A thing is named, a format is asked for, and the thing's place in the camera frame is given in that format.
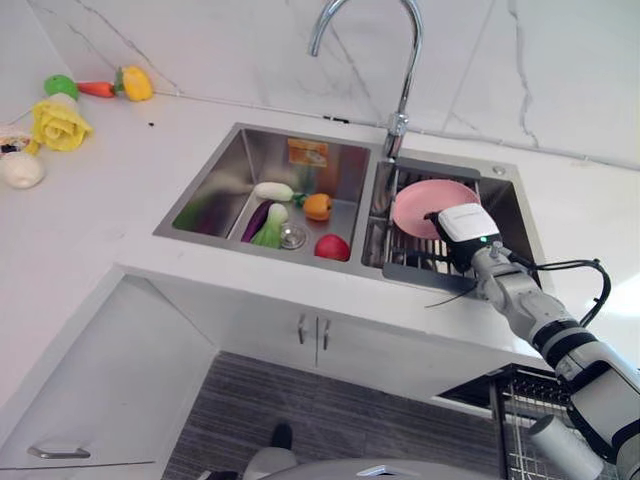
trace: floor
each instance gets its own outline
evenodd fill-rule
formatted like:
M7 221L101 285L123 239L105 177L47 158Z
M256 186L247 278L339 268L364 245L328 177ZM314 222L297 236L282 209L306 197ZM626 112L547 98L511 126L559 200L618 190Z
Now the floor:
M273 427L293 428L300 462L349 457L428 460L496 475L493 423L421 402L234 355L214 361L164 474L242 472Z

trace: cabinet door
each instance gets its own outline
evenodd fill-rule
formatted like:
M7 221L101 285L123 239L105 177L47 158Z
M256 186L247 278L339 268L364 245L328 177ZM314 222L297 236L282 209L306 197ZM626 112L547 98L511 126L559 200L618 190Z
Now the cabinet door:
M157 460L214 354L149 282L123 279L18 423L0 468ZM31 447L91 456L42 459L27 453Z
M315 316L300 305L194 282L153 283L220 350L314 368Z
M420 401L509 363L507 353L334 313L320 315L319 335L319 374Z

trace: green vegetable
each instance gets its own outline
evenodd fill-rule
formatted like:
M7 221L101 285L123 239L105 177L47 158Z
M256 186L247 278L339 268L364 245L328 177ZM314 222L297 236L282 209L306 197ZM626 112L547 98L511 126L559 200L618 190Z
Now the green vegetable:
M78 99L76 82L66 75L52 75L44 81L44 91L51 96L55 93L66 93L74 100Z
M267 220L258 233L251 239L254 245L269 248L280 248L280 232L282 224L289 219L287 209L279 203L274 203L269 207Z

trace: cabinet handle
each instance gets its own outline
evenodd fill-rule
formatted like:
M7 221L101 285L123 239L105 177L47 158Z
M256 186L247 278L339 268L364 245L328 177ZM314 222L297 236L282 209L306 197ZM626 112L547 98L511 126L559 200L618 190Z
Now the cabinet handle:
M327 320L324 324L324 336L322 339L322 349L326 350L329 348L329 327L331 327L331 320Z
M298 340L300 340L300 345L304 345L304 314L300 315L300 320L298 320Z
M37 447L29 447L27 449L29 455L43 458L45 460L62 460L65 458L89 458L91 454L82 448L77 448L75 452L45 452Z

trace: black cable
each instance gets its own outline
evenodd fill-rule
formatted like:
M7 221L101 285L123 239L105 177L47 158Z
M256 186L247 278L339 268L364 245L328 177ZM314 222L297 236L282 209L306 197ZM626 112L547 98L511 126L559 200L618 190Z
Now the black cable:
M434 307L439 307L440 305L444 305L445 303L449 303L449 302L453 302L454 300L457 300L459 298L464 297L465 295L468 295L469 293L473 292L476 287L478 285L474 284L473 287L471 287L469 290L459 293L458 295L455 295L451 298L448 298L447 300L443 300L442 302L438 302L438 303L434 303L433 305L425 305L424 308L434 308Z
M568 260L564 262L536 265L535 263L522 258L518 254L512 253L511 255L509 255L509 260L518 262L531 271L537 270L544 272L553 272L556 270L569 270L573 268L590 267L600 272L600 275L602 275L602 291L600 292L600 297L593 299L595 305L580 320L581 327L586 327L591 323L598 312L600 312L605 302L609 298L609 294L611 293L611 278L609 277L609 274L604 269L604 267L600 264L600 260L598 260L597 258L593 260Z

